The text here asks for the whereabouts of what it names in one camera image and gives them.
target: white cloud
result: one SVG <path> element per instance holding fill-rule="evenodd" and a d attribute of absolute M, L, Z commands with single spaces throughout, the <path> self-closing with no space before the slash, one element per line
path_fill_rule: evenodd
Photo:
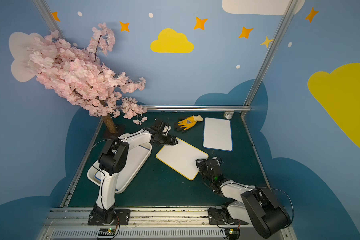
<path fill-rule="evenodd" d="M 294 14 L 304 5 L 298 0 Z M 289 0 L 223 0 L 224 11 L 232 14 L 284 15 Z"/>
<path fill-rule="evenodd" d="M 10 36 L 9 46 L 11 54 L 14 58 L 11 65 L 11 72 L 14 78 L 19 82 L 29 81 L 35 76 L 30 73 L 26 67 L 28 65 L 29 55 L 32 53 L 27 50 L 27 47 L 32 44 L 32 40 L 35 36 L 39 37 L 41 40 L 44 39 L 37 33 L 31 33 L 28 35 L 19 31 L 12 33 Z"/>

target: vent grille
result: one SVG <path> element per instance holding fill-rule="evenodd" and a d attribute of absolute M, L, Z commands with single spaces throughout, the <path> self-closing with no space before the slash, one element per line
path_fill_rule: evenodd
<path fill-rule="evenodd" d="M 94 239 L 98 236 L 99 231 L 95 228 L 55 228 L 51 239 Z M 113 235 L 99 236 L 99 239 L 112 238 Z M 224 231 L 215 227 L 203 228 L 121 228 L 114 238 L 186 238 L 186 237 L 203 237 L 203 238 L 221 238 L 225 237 Z"/>

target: tree trunk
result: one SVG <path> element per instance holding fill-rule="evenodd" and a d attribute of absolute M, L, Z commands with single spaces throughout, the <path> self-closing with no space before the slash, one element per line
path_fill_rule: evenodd
<path fill-rule="evenodd" d="M 101 116 L 103 118 L 104 123 L 106 124 L 108 130 L 110 133 L 115 134 L 117 132 L 115 124 L 113 123 L 112 118 L 110 117 L 110 114 L 106 116 Z"/>

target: yellow star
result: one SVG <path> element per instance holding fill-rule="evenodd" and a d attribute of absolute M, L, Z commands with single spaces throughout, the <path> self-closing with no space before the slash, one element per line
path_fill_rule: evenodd
<path fill-rule="evenodd" d="M 305 18 L 307 20 L 309 20 L 309 22 L 312 22 L 313 17 L 318 13 L 319 11 L 315 11 L 313 8 L 311 10 L 311 12 L 309 13 L 309 15 Z"/>
<path fill-rule="evenodd" d="M 265 45 L 265 46 L 267 46 L 267 48 L 268 48 L 269 43 L 272 42 L 272 41 L 273 41 L 273 39 L 269 40 L 269 39 L 268 39 L 268 36 L 266 36 L 264 43 L 262 43 L 262 44 L 260 44 L 260 45 Z"/>
<path fill-rule="evenodd" d="M 121 30 L 120 31 L 129 31 L 129 29 L 128 29 L 129 23 L 120 22 L 120 24 L 121 24 Z"/>
<path fill-rule="evenodd" d="M 208 20 L 208 18 L 200 19 L 200 18 L 196 17 L 196 25 L 195 25 L 194 29 L 201 28 L 202 30 L 204 30 L 204 24 L 207 20 Z"/>
<path fill-rule="evenodd" d="M 246 38 L 248 39 L 250 36 L 250 32 L 253 30 L 253 28 L 251 29 L 246 29 L 245 27 L 243 27 L 243 31 L 241 32 L 239 38 Z"/>
<path fill-rule="evenodd" d="M 52 13 L 52 16 L 56 21 L 58 21 L 58 22 L 60 21 L 60 19 L 58 18 L 58 12 Z"/>

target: yellow cloud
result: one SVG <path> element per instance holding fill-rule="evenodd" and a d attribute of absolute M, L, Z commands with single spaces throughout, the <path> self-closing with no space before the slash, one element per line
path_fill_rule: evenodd
<path fill-rule="evenodd" d="M 177 33 L 171 28 L 161 31 L 157 40 L 151 43 L 151 50 L 156 53 L 190 53 L 193 48 L 185 34 Z"/>
<path fill-rule="evenodd" d="M 360 147 L 360 63 L 317 72 L 308 88 L 344 133 Z"/>

